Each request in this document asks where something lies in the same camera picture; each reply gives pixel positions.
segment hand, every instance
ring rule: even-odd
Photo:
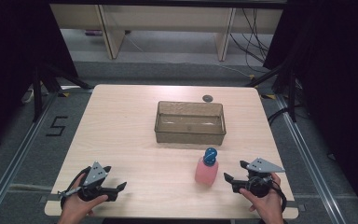
[[[274,173],[271,173],[271,177],[280,186],[281,179]],[[268,195],[263,198],[257,198],[247,189],[240,189],[240,193],[252,203],[249,211],[257,210],[264,222],[267,224],[283,223],[281,197],[274,189],[270,189]]]
[[[81,175],[72,186],[72,189],[79,186],[81,179],[85,174]],[[107,200],[107,195],[101,195],[89,202],[85,202],[79,198],[77,193],[68,197],[63,205],[60,220],[58,224],[77,224],[86,215],[93,216],[92,208]]]

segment metal bar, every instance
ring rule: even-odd
[[[17,150],[16,154],[14,155],[13,159],[11,160],[9,166],[7,167],[5,173],[0,179],[0,204],[3,201],[8,188],[10,187],[10,183],[13,180],[16,173],[19,171],[22,162],[25,159],[25,156],[27,155],[37,133],[38,130],[43,123],[43,120],[46,117],[46,114],[48,113],[48,109],[54,102],[54,100],[57,99],[57,93],[52,93],[48,96],[48,99],[45,103],[45,108],[42,111],[42,114],[40,115],[39,119],[31,125],[30,129],[28,130],[28,133],[25,135],[24,139],[22,140],[19,149]]]
[[[286,102],[280,94],[277,95],[277,103],[280,109],[287,107]],[[310,149],[308,148],[300,130],[298,129],[297,124],[295,122],[292,122],[287,112],[283,114],[283,117],[290,130],[290,133],[295,139],[298,151],[300,152],[301,157],[307,166],[313,184],[318,190],[318,193],[322,199],[322,202],[324,203],[324,207],[328,215],[332,220],[332,223],[347,223],[345,217],[342,215],[342,212],[338,207],[337,201],[334,198],[333,193],[327,186],[327,183],[324,180],[324,177],[318,165],[316,164],[315,159],[312,157]]]

